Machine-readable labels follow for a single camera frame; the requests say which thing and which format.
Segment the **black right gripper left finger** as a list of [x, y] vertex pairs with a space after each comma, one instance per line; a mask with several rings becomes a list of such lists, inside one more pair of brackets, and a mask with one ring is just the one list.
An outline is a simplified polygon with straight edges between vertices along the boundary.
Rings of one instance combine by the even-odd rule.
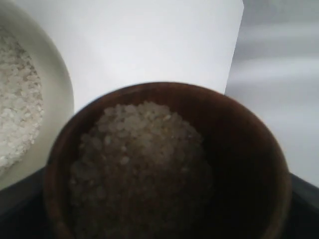
[[0, 191], [0, 237], [2, 239], [48, 239], [41, 169]]

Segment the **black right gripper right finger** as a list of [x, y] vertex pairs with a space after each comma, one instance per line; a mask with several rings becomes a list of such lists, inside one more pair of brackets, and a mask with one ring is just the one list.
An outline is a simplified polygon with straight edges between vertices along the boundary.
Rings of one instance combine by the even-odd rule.
[[292, 174], [293, 199], [288, 220], [289, 239], [319, 239], [319, 189]]

